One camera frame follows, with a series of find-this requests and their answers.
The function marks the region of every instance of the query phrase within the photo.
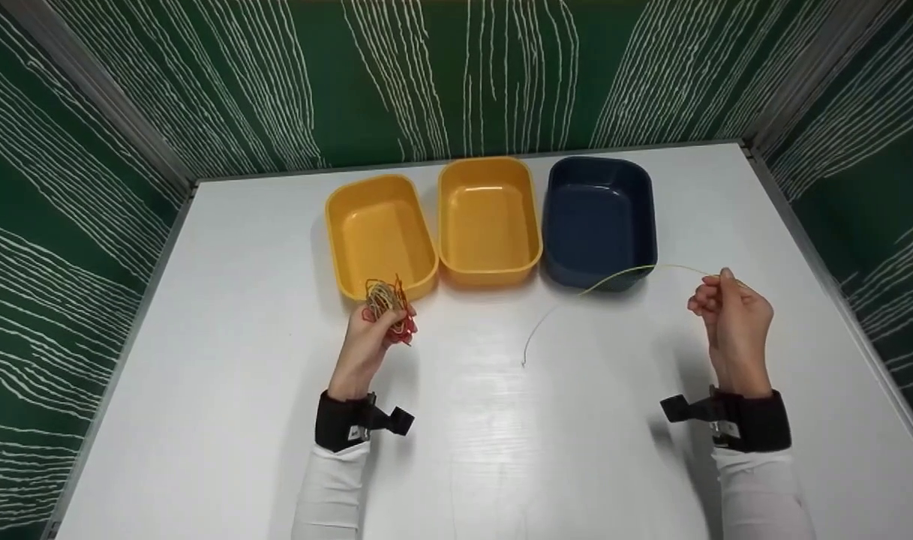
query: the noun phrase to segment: string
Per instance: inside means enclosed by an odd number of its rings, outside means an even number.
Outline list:
[[[583,294],[587,294],[590,291],[595,290],[597,287],[602,286],[604,283],[606,283],[606,281],[610,281],[611,279],[618,278],[618,277],[622,276],[623,274],[628,274],[629,272],[635,272],[637,270],[646,270],[648,268],[658,268],[658,267],[683,268],[683,270],[690,270],[692,272],[696,272],[697,274],[703,274],[704,276],[713,276],[713,274],[704,272],[702,270],[697,270],[696,268],[693,268],[692,266],[686,266],[685,264],[668,264],[668,263],[644,264],[643,266],[634,266],[633,268],[627,268],[627,270],[620,270],[620,272],[617,272],[615,274],[610,274],[610,276],[604,277],[602,280],[597,281],[597,283],[594,284],[594,286],[587,288],[586,290],[581,290],[580,292],[576,293],[575,295],[573,295],[573,298],[579,298],[580,296],[583,296]],[[529,332],[529,337],[526,338],[526,344],[524,345],[524,348],[522,348],[522,363],[521,363],[522,367],[526,367],[526,351],[529,349],[529,342],[531,342],[533,340],[533,336],[536,335],[536,331],[538,331],[539,326],[542,325],[543,321],[546,321],[546,317],[548,317],[550,314],[552,314],[553,311],[556,311],[557,308],[562,307],[562,305],[565,303],[566,303],[566,300],[561,300],[561,301],[559,301],[558,304],[553,305],[553,307],[550,307],[549,310],[546,311],[545,314],[543,314],[542,317],[539,318],[539,321],[536,322],[536,325],[535,325],[535,327],[533,327],[533,330],[531,332]]]

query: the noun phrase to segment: wrist cuff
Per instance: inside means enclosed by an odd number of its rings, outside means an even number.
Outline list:
[[[710,424],[717,448],[738,452],[777,452],[792,444],[789,419],[779,392],[762,399],[710,390],[710,397],[687,403],[682,395],[659,402],[670,422],[703,420]]]
[[[413,415],[399,407],[387,416],[377,407],[377,396],[373,392],[361,400],[346,402],[337,402],[323,392],[316,409],[316,444],[331,452],[340,452],[370,440],[372,430],[406,435],[412,423]]]

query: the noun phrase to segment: white sleeve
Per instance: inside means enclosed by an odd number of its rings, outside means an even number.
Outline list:
[[[744,454],[715,448],[726,540],[813,540],[788,451]]]
[[[369,442],[336,454],[313,445],[296,503],[293,540],[356,540],[369,455]]]

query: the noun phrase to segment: tabletop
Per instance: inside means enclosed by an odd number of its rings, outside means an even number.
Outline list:
[[[913,438],[735,144],[597,154],[653,181],[659,261],[730,266],[771,300],[767,347],[817,536],[913,538]],[[561,157],[525,158],[542,206]],[[411,179],[435,232],[442,165],[203,182],[110,398],[59,537],[289,538],[319,393],[345,331],[323,205]],[[707,395],[698,274],[621,294],[518,288],[417,301],[374,390],[416,417],[379,433],[363,537],[710,538],[719,488],[699,424],[659,400]],[[524,342],[553,305],[522,365]]]

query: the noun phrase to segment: rubber band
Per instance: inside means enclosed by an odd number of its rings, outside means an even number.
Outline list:
[[[387,311],[402,311],[406,316],[395,323],[386,332],[386,339],[390,343],[404,343],[409,345],[416,331],[413,315],[409,310],[409,301],[402,288],[402,280],[397,279],[391,285],[383,280],[366,280],[366,307],[373,312],[373,319],[380,320],[380,316]]]

